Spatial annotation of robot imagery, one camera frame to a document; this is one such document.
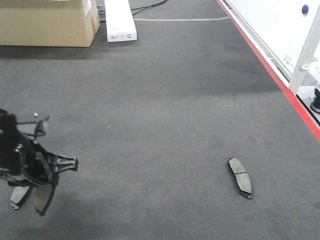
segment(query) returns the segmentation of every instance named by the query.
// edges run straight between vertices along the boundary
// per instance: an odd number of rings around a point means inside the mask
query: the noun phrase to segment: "label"
[[[292,65],[291,58],[288,57],[288,55],[284,55],[282,62],[286,65],[286,67],[290,70],[290,72],[293,73],[295,67]]]
[[[91,9],[91,0],[82,0],[84,15],[87,16],[89,10]]]

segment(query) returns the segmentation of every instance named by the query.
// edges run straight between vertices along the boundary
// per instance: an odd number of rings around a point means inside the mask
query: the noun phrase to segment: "sticker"
[[[87,16],[89,10],[91,9],[91,0],[82,0],[84,15]]]
[[[290,61],[291,61],[290,57],[288,57],[287,55],[284,55],[283,62],[287,65],[290,65]]]

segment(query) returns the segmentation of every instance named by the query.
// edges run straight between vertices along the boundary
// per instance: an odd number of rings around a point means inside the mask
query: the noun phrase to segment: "power cord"
[[[147,9],[152,9],[152,8],[161,6],[162,4],[167,3],[168,1],[169,1],[169,0],[163,0],[163,1],[161,1],[161,2],[152,4],[152,5],[149,5],[149,6],[141,6],[141,7],[132,8],[131,11],[139,10],[139,11],[133,13],[132,16],[137,15],[137,14],[139,14],[139,13],[141,13],[141,12],[147,10]],[[106,10],[99,10],[99,11],[98,11],[98,14],[105,13],[105,12],[106,12]],[[100,23],[105,23],[106,20],[105,20],[105,19],[101,19],[99,22],[100,22]]]
[[[142,6],[142,7],[132,8],[131,11],[139,10],[139,11],[135,12],[134,14],[132,14],[132,16],[137,15],[137,14],[139,14],[139,13],[141,13],[141,12],[147,10],[147,9],[151,9],[151,8],[158,7],[158,6],[162,5],[162,4],[167,3],[168,1],[169,1],[169,0],[163,0],[163,1],[161,1],[161,2],[152,4],[152,5],[149,5],[149,6]]]

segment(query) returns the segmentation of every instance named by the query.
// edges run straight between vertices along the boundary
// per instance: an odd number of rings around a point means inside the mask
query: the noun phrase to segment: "gray brake pad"
[[[56,186],[53,184],[46,184],[36,187],[33,206],[40,216],[45,215],[55,194],[55,189]]]
[[[14,210],[19,210],[32,192],[31,186],[16,186],[11,194],[10,201]]]
[[[245,167],[235,157],[230,159],[227,165],[230,169],[230,172],[232,173],[239,193],[248,199],[252,199],[251,180]]]

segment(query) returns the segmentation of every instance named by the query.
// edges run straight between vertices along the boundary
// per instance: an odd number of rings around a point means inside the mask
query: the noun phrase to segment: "red stripe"
[[[273,80],[278,84],[279,88],[282,90],[282,92],[286,95],[286,97],[289,99],[291,104],[294,106],[294,108],[297,110],[297,112],[300,114],[302,119],[305,121],[305,123],[309,126],[311,131],[314,133],[314,135],[318,138],[320,141],[320,129],[319,126],[314,122],[312,119],[312,116],[309,115],[306,108],[302,105],[302,103],[297,99],[297,97],[293,94],[293,92],[287,88],[287,86],[282,82],[280,77],[277,75],[277,73],[272,69],[272,67],[268,64],[266,59],[262,56],[262,54],[259,52],[259,50],[256,48],[256,46],[250,41],[248,36],[244,33],[244,31],[241,29],[241,27],[238,25],[238,23],[235,21],[232,15],[230,15],[229,11],[225,7],[225,5],[222,3],[222,0],[217,0],[218,3],[221,5],[221,7],[224,9],[224,11],[229,15],[229,17],[232,19],[235,26],[238,28],[246,42],[249,44],[253,52],[256,54],[258,59],[261,61],[263,66],[266,68],[268,73],[271,75]]]

